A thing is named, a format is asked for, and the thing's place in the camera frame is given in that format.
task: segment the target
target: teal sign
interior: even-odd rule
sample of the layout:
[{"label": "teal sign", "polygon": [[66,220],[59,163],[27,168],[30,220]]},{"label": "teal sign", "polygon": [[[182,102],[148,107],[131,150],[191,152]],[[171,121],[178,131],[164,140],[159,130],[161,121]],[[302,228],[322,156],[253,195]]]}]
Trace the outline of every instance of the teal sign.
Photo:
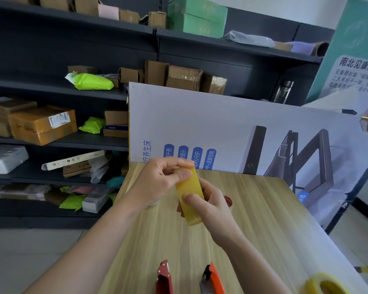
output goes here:
[{"label": "teal sign", "polygon": [[368,97],[368,2],[348,0],[306,102],[359,85]]}]

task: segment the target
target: hand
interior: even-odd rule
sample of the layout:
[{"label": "hand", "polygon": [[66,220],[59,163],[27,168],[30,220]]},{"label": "hand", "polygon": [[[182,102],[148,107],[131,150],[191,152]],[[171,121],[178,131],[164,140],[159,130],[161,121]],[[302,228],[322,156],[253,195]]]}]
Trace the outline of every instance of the hand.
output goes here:
[{"label": "hand", "polygon": [[125,194],[137,210],[155,204],[176,183],[191,177],[191,160],[167,157],[150,159],[131,189]]},{"label": "hand", "polygon": [[[197,210],[214,242],[224,248],[243,234],[236,224],[221,190],[202,178],[199,178],[199,181],[206,200],[196,194],[183,194],[182,199],[184,203]],[[182,213],[180,204],[177,211]]]}]

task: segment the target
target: forearm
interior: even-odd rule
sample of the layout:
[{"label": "forearm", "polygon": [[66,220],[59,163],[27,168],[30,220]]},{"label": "forearm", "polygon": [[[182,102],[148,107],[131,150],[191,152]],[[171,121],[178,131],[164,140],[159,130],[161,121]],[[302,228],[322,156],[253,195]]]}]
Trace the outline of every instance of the forearm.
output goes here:
[{"label": "forearm", "polygon": [[223,247],[245,294],[291,293],[259,251],[240,235]]},{"label": "forearm", "polygon": [[138,213],[123,198],[24,294],[97,293]]}]

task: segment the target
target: floor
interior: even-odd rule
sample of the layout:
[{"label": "floor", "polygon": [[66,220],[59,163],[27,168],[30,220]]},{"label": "floor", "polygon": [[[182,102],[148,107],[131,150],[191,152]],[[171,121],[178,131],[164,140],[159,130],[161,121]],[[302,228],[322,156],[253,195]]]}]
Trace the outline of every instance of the floor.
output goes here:
[{"label": "floor", "polygon": [[[20,294],[86,233],[0,229],[0,294]],[[349,207],[330,237],[353,266],[368,266],[368,220],[356,209]]]}]

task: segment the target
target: green box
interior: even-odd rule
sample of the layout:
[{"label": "green box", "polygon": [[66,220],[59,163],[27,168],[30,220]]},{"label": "green box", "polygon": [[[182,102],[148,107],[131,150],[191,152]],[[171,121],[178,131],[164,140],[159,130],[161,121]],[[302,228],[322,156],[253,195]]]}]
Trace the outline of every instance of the green box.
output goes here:
[{"label": "green box", "polygon": [[221,38],[228,9],[209,0],[170,0],[167,28],[185,33]]}]

